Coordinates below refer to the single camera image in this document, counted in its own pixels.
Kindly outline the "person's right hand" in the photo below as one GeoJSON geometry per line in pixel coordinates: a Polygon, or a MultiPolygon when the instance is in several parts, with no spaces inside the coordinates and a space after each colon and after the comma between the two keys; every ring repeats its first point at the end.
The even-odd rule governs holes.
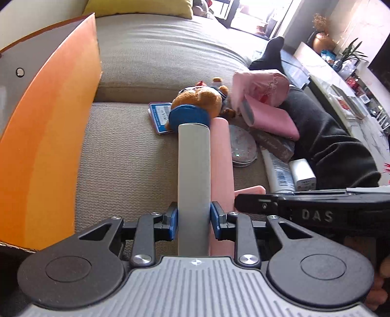
{"type": "Polygon", "coordinates": [[[388,293],[383,288],[386,279],[389,279],[389,256],[382,261],[379,273],[375,274],[373,286],[364,302],[364,305],[372,311],[385,304],[388,298],[388,293]]]}

